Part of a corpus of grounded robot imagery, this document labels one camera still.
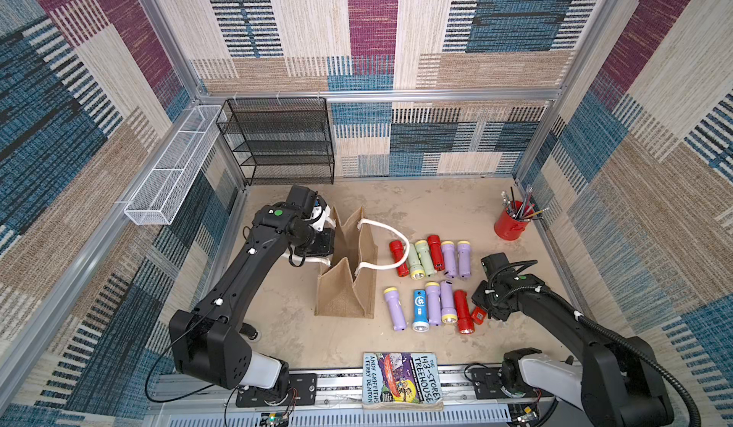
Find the burlap tote bag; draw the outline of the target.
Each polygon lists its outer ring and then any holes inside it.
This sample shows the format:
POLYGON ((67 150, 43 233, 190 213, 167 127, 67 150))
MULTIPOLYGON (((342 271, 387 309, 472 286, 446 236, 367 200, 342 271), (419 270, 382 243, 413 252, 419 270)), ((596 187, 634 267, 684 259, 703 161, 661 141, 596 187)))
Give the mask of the burlap tote bag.
POLYGON ((372 319, 375 314, 376 281, 380 271, 395 270, 402 263, 380 265, 373 229, 393 234, 408 246, 408 238, 395 228, 366 218, 358 209, 342 220, 331 208, 326 223, 312 225, 315 230, 334 228, 334 253, 329 257, 300 257, 295 260, 318 263, 320 274, 316 284, 314 314, 323 317, 372 319))

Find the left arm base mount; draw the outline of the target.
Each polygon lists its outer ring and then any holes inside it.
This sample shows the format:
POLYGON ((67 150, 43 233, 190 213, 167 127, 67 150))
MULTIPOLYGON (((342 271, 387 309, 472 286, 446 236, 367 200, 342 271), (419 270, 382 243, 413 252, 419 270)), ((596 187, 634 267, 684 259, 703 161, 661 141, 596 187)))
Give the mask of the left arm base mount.
POLYGON ((237 408, 284 408, 292 403, 296 408, 312 406, 315 404, 317 389, 318 375, 316 373, 290 374, 287 381, 279 379, 270 389, 254 385, 240 387, 235 406, 237 408))

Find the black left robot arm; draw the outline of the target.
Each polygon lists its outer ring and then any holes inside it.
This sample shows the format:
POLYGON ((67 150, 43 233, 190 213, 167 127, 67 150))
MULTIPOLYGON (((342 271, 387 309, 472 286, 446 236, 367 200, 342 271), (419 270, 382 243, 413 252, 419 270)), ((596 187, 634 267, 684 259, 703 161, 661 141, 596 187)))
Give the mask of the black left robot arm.
POLYGON ((254 352, 241 333, 244 317, 270 269, 285 256, 295 268, 309 257, 328 257, 335 232, 325 226, 326 200, 304 186, 255 213, 246 243, 215 287, 169 322, 176 370, 225 389, 257 388, 282 398, 288 365, 254 352))

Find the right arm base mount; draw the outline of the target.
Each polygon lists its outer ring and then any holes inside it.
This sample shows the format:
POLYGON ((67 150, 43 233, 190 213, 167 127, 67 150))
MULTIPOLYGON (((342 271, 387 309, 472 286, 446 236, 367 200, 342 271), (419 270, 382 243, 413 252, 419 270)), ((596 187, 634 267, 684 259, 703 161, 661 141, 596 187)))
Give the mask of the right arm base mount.
POLYGON ((463 374, 478 400, 541 400, 549 395, 549 392, 533 388, 519 377, 503 375, 501 366, 473 363, 464 368, 463 374))

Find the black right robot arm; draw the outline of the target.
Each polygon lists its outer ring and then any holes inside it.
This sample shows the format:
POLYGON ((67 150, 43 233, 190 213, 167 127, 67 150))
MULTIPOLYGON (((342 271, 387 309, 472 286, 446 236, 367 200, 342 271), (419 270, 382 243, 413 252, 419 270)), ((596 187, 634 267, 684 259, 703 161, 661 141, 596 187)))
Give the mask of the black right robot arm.
POLYGON ((485 281, 473 298, 499 321, 513 313, 532 318, 578 359, 575 368, 535 348, 507 352, 501 369, 511 395, 536 388, 584 411, 596 426, 665 426, 674 420, 654 354, 638 337, 625 338, 590 321, 540 278, 532 260, 510 262, 505 253, 482 258, 485 281))

